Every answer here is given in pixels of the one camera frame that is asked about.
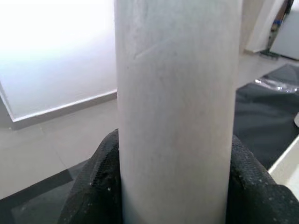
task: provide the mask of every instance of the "white tube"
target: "white tube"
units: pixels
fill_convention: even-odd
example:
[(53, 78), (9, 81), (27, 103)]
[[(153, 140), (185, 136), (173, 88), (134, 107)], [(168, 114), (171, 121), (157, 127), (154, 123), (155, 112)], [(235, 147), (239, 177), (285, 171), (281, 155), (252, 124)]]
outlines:
[(125, 224), (225, 222), (240, 0), (116, 0)]

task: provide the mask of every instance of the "wall baseboard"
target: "wall baseboard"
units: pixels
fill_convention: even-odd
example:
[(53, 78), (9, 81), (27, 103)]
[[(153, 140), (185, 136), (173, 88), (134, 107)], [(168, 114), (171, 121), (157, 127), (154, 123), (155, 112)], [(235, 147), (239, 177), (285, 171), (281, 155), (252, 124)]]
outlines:
[(102, 104), (114, 99), (117, 99), (117, 90), (108, 92), (106, 94), (98, 95), (95, 97), (86, 98), (70, 104), (65, 104), (59, 107), (52, 108), (50, 110), (13, 119), (12, 129), (19, 130), (31, 125), (45, 122), (47, 120), (54, 119), (79, 110), (83, 110), (85, 108)]

